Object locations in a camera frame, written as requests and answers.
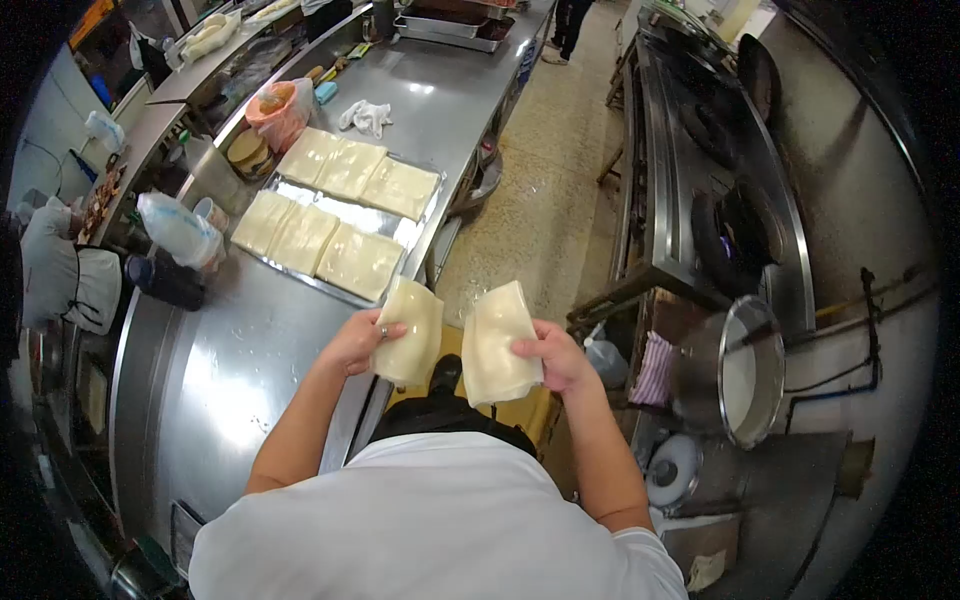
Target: stove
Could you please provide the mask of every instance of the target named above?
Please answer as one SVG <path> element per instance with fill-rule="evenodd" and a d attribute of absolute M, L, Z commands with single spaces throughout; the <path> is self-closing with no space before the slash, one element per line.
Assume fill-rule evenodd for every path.
<path fill-rule="evenodd" d="M 622 210 L 629 214 L 639 205 L 645 217 L 643 260 L 625 269 L 623 226 L 616 281 L 568 318 L 574 324 L 590 321 L 654 286 L 714 309 L 729 306 L 732 298 L 718 289 L 694 246 L 691 208 L 696 198 L 716 202 L 746 179 L 765 199 L 758 217 L 779 263 L 763 269 L 755 293 L 770 304 L 784 336 L 813 330 L 813 284 L 800 213 L 756 108 L 734 75 L 678 52 L 643 14 L 639 21 L 636 51 L 623 68 L 627 139 L 621 189 Z"/>

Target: striped cloth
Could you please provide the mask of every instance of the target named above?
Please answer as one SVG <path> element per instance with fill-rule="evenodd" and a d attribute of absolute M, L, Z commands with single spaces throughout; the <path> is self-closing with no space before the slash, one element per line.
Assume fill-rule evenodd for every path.
<path fill-rule="evenodd" d="M 670 370 L 673 367 L 674 348 L 656 331 L 647 335 L 643 364 L 634 388 L 630 391 L 633 404 L 666 406 L 670 398 Z"/>

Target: white t-shirt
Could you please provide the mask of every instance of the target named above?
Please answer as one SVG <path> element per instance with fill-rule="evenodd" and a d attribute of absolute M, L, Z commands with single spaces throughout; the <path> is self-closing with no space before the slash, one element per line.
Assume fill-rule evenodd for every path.
<path fill-rule="evenodd" d="M 653 533 L 611 535 L 531 456 L 474 432 L 381 440 L 241 498 L 197 535 L 189 579 L 197 600 L 686 598 Z"/>
<path fill-rule="evenodd" d="M 303 11 L 303 16 L 310 16 L 321 7 L 325 7 L 330 4 L 332 0 L 300 0 L 300 10 Z"/>

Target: orange plastic bag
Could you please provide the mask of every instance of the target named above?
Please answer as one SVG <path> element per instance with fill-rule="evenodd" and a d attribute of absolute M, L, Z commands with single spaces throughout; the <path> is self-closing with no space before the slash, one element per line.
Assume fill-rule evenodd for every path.
<path fill-rule="evenodd" d="M 256 92 L 244 111 L 247 122 L 267 140 L 274 152 L 294 145 L 314 110 L 313 82 L 301 78 L 276 82 Z"/>

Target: dough sheet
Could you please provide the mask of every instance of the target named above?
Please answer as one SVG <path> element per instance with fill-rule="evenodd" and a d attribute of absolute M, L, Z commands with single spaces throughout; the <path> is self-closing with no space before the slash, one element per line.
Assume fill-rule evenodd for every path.
<path fill-rule="evenodd" d="M 367 300 L 377 301 L 403 254 L 394 240 L 341 222 L 326 246 L 317 277 Z"/>
<path fill-rule="evenodd" d="M 313 276 L 340 219 L 316 206 L 295 204 L 267 250 L 267 257 L 298 273 Z"/>
<path fill-rule="evenodd" d="M 383 146 L 345 139 L 324 162 L 316 186 L 335 198 L 356 201 L 386 155 Z"/>
<path fill-rule="evenodd" d="M 543 382 L 543 362 L 520 358 L 510 350 L 514 340 L 536 340 L 519 281 L 484 294 L 464 327 L 464 386 L 470 406 L 526 396 Z"/>
<path fill-rule="evenodd" d="M 260 190 L 240 219 L 230 240 L 257 256 L 266 256 L 283 217 L 293 207 L 291 200 L 276 192 Z"/>
<path fill-rule="evenodd" d="M 317 187 L 317 177 L 327 159 L 337 152 L 344 138 L 308 127 L 290 147 L 276 170 L 284 177 Z"/>
<path fill-rule="evenodd" d="M 403 323 L 407 332 L 373 351 L 373 372 L 397 386 L 426 383 L 440 354 L 443 316 L 444 303 L 433 292 L 406 277 L 397 277 L 376 323 Z"/>
<path fill-rule="evenodd" d="M 360 203 L 419 221 L 440 178 L 384 157 L 360 194 Z"/>

